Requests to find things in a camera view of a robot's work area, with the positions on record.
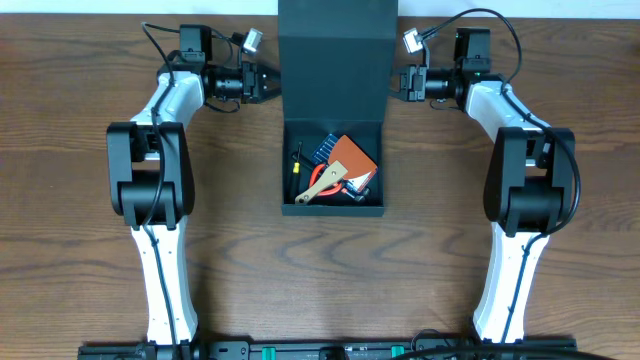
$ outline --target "wooden table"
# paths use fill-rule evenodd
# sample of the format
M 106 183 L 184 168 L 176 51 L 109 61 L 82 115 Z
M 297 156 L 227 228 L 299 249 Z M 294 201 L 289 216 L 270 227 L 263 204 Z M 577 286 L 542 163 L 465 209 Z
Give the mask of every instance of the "wooden table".
M 274 17 L 0 16 L 2 358 L 72 358 L 84 341 L 145 336 L 140 259 L 111 208 L 105 149 L 107 125 L 130 119 L 155 90 L 161 60 L 142 20 L 225 34 L 256 27 L 262 58 L 278 61 Z M 398 34 L 440 21 L 402 18 Z M 513 23 L 524 47 L 516 92 L 575 132 L 584 191 L 538 266 L 526 332 L 573 335 L 584 351 L 636 359 L 640 22 Z M 501 22 L 456 25 L 490 26 L 494 69 L 512 71 Z M 450 66 L 454 31 L 433 40 L 435 65 Z M 178 46 L 173 34 L 156 36 Z M 398 65 L 418 61 L 401 46 L 398 38 Z M 463 331 L 491 250 L 482 190 L 492 144 L 480 126 L 390 98 L 384 218 L 292 218 L 280 215 L 281 107 L 202 109 L 187 132 L 197 191 L 187 256 L 203 330 L 256 340 Z

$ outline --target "black box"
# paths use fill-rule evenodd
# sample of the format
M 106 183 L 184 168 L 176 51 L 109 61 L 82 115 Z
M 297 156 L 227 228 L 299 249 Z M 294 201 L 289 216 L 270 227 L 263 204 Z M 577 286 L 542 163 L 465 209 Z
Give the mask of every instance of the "black box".
M 284 112 L 283 215 L 382 216 L 382 124 L 392 73 L 397 0 L 279 0 L 278 39 Z M 298 142 L 311 158 L 328 134 L 347 135 L 377 165 L 370 194 L 293 205 L 289 181 Z M 300 192 L 310 171 L 301 169 Z

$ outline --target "red scissors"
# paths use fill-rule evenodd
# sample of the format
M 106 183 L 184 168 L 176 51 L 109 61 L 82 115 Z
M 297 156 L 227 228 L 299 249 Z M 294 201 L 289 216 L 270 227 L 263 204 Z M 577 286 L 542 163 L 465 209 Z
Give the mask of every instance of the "red scissors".
M 313 184 L 316 183 L 318 177 L 320 176 L 320 172 L 327 168 L 327 164 L 319 164 L 315 169 L 311 172 L 311 178 L 309 179 L 309 187 L 312 187 Z M 337 182 L 333 184 L 333 187 L 329 190 L 324 190 L 318 193 L 317 196 L 330 196 L 340 192 L 342 189 L 342 182 Z

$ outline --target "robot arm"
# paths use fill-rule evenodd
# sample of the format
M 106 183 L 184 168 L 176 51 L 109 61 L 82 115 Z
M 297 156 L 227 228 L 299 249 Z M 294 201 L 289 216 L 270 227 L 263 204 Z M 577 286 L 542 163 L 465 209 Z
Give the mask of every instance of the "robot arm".
M 236 34 L 230 40 L 241 49 L 255 52 L 258 35 L 261 33 L 252 29 L 246 37 Z M 210 97 L 259 103 L 279 94 L 279 88 L 265 86 L 266 81 L 278 82 L 279 73 L 275 70 L 249 62 L 240 62 L 235 69 L 209 65 L 210 42 L 210 28 L 181 26 L 183 62 L 174 63 L 171 69 L 163 66 L 158 71 L 158 88 L 145 108 L 129 122 L 113 123 L 107 129 L 112 205 L 131 227 L 138 246 L 149 306 L 147 340 L 159 346 L 174 342 L 190 344 L 198 327 L 189 292 L 184 245 L 188 215 L 195 201 L 186 128 L 196 111 L 208 105 Z M 173 73 L 173 85 L 169 71 Z M 154 107 L 159 139 L 153 131 Z M 160 156 L 164 157 L 163 185 L 153 207 L 160 170 L 139 169 L 134 164 L 157 162 Z M 144 219 L 151 211 L 145 230 Z M 171 325 L 175 327 L 173 341 Z
M 415 30 L 405 33 L 409 52 L 424 51 L 425 63 L 400 69 L 403 101 L 454 99 L 494 142 L 485 190 L 485 214 L 491 221 L 492 250 L 484 293 L 474 312 L 475 330 L 483 341 L 514 343 L 524 337 L 524 309 L 535 267 L 549 241 L 547 232 L 569 216 L 573 151 L 568 129 L 533 116 L 500 75 L 491 74 L 489 30 L 459 28 L 453 69 L 430 69 L 426 41 Z M 527 167 L 546 170 L 527 176 Z

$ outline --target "green clip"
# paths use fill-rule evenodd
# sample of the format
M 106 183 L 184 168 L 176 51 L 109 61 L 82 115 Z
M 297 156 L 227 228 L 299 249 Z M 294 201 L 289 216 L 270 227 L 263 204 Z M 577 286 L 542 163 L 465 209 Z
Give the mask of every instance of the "green clip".
M 276 348 L 262 348 L 262 360 L 276 360 Z
M 404 354 L 404 346 L 395 345 L 391 347 L 391 357 L 394 358 L 396 356 L 400 356 Z

